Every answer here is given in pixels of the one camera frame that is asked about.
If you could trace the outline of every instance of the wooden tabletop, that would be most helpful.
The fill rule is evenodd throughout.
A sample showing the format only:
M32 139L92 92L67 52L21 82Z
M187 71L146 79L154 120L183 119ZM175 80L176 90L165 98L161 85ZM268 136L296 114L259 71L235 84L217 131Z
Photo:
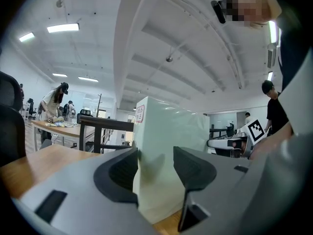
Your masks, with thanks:
M54 144L0 167L3 182L10 195L20 198L34 185L44 181L64 166L101 154L77 151ZM177 235L181 211L156 223L153 227L163 235Z
M40 120L32 120L32 124L34 124L36 127L40 129L40 127L50 130L52 132L56 132L62 135L74 137L74 138L79 138L80 134L80 124L75 126L75 127L51 127L51 126L46 126L45 124L47 123L46 121L40 121ZM86 129L86 137L89 136L94 132L94 127L92 126L87 126Z

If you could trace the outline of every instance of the ceiling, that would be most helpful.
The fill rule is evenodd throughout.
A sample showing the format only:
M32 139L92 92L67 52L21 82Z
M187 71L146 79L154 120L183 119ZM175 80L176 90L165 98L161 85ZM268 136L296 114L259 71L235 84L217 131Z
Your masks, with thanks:
M140 30L125 48L125 82L121 95L114 88L118 16L130 17L123 0L28 0L8 31L8 39L51 82L100 87L112 92L119 108L129 110L146 96L188 107L198 112L235 107L233 99L263 96L261 83L269 69L269 28L253 29L227 22L220 24L212 0L155 0ZM139 20L134 17L131 26ZM48 33L47 27L79 23L76 32ZM33 32L35 38L18 38ZM274 82L281 75L274 66ZM99 83L81 81L78 76ZM216 101L224 104L213 104Z

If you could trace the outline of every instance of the long dark hair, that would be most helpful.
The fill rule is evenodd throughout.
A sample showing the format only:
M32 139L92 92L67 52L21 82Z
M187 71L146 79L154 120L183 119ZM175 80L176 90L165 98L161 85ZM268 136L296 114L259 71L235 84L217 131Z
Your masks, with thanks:
M61 88L62 88L62 84L54 90L54 94L53 94L53 102L58 103L58 104L62 103L62 99L64 95L60 93Z

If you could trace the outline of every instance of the sticker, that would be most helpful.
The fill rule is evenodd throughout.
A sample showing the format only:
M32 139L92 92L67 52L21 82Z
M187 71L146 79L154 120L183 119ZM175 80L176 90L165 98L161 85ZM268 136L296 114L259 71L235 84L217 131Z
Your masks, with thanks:
M145 113L145 106L144 105L141 105L136 109L135 121L137 123L142 123L144 113Z
M254 122L248 124L249 132L253 139L253 144L257 143L259 139L265 134L263 128L260 125L259 120L255 120Z

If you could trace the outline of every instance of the white box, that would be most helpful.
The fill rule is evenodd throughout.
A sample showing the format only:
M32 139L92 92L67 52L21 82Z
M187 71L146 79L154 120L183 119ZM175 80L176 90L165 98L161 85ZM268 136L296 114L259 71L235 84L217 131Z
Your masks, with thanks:
M137 103L134 141L139 149L134 192L152 224L182 208L184 186L174 169L173 147L208 152L210 118L154 98Z

